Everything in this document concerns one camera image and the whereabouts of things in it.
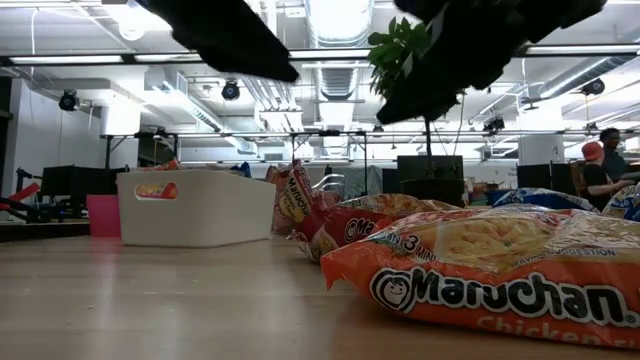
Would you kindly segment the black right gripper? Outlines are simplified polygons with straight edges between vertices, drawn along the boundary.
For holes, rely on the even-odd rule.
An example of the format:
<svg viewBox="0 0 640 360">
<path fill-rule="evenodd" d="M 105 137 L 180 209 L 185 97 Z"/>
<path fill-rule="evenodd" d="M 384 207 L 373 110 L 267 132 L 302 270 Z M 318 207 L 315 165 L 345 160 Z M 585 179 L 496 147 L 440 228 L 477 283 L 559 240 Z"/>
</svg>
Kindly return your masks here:
<svg viewBox="0 0 640 360">
<path fill-rule="evenodd" d="M 377 113 L 382 124 L 437 120 L 468 87 L 483 89 L 523 44 L 537 43 L 603 10 L 606 0 L 395 0 L 428 23 L 433 45 L 394 81 Z"/>
</svg>

